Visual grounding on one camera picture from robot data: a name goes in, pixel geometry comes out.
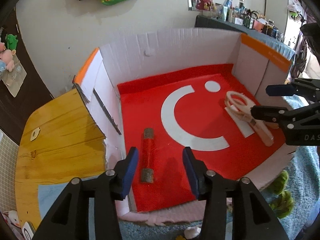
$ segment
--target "metal screw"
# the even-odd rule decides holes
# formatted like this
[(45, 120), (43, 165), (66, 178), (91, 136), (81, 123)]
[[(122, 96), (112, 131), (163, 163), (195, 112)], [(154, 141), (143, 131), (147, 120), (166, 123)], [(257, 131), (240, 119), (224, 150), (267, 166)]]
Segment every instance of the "metal screw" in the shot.
[(210, 177), (213, 177), (216, 175), (215, 171), (207, 170), (206, 174)]
[(79, 182), (80, 182), (80, 179), (79, 179), (79, 178), (74, 178), (74, 179), (71, 180), (71, 183), (72, 183), (73, 185), (76, 185), (76, 184), (78, 184)]
[(107, 176), (113, 176), (113, 175), (115, 175), (116, 174), (116, 172), (114, 171), (114, 170), (107, 170), (106, 171), (106, 175)]
[(249, 179), (249, 178), (246, 178), (246, 177), (242, 178), (241, 181), (242, 181), (242, 183), (244, 183), (244, 184), (249, 184), (249, 183), (250, 183), (250, 179)]

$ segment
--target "wooden table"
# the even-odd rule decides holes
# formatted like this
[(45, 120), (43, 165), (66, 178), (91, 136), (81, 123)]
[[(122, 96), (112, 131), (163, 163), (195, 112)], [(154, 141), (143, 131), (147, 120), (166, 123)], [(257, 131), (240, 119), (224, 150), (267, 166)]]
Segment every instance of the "wooden table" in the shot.
[[(31, 133), (40, 133), (30, 141)], [(38, 185), (69, 182), (105, 170), (105, 136), (76, 89), (50, 101), (29, 117), (23, 131), (15, 177), (20, 224), (38, 228)]]

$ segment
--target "white dot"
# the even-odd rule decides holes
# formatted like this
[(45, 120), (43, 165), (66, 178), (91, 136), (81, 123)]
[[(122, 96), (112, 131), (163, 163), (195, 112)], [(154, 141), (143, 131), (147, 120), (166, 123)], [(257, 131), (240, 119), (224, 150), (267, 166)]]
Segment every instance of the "white dot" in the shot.
[(209, 92), (218, 92), (220, 90), (219, 83), (215, 81), (207, 81), (204, 85), (205, 89), (207, 89)]

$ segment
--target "orange cardboard edge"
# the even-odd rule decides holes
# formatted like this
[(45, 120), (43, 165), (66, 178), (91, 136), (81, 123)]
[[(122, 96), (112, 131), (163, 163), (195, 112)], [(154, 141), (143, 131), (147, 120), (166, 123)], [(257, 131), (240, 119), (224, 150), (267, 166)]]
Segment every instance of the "orange cardboard edge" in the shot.
[(95, 55), (97, 54), (97, 52), (99, 51), (99, 48), (95, 48), (94, 51), (90, 54), (90, 56), (88, 57), (88, 59), (85, 61), (84, 65), (82, 66), (82, 68), (79, 70), (79, 72), (77, 73), (75, 79), (74, 79), (74, 83), (81, 85), (81, 82), (85, 76), (85, 74), (87, 73), (87, 70), (89, 68), (90, 63), (93, 61)]
[(268, 58), (272, 63), (278, 66), (283, 72), (287, 73), (291, 62), (283, 57), (280, 53), (267, 46), (261, 41), (258, 41), (245, 33), (241, 34), (241, 43), (247, 45), (251, 49)]

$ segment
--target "blue gripper pad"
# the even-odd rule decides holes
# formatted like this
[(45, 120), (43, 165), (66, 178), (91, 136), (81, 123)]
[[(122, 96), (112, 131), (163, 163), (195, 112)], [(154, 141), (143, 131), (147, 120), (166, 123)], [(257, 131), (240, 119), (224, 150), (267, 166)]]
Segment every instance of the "blue gripper pad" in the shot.
[(271, 97), (291, 97), (296, 93), (296, 89), (293, 85), (269, 85), (266, 88), (266, 93)]
[(184, 168), (186, 170), (187, 173), (187, 177), (189, 180), (189, 184), (191, 187), (191, 191), (193, 193), (193, 195), (196, 196), (196, 198), (198, 199), (199, 195), (200, 195), (200, 191), (199, 191), (199, 183), (198, 183), (198, 178), (196, 175), (196, 171), (195, 168), (193, 167), (193, 162), (195, 161), (195, 157), (191, 151), (191, 149), (188, 149), (189, 147), (186, 147), (183, 149), (182, 151), (182, 161), (183, 161), (183, 165)]
[(129, 194), (134, 174), (138, 165), (139, 152), (136, 147), (131, 147), (127, 157), (118, 161), (114, 170), (118, 174), (117, 179), (121, 183), (120, 197), (125, 199)]

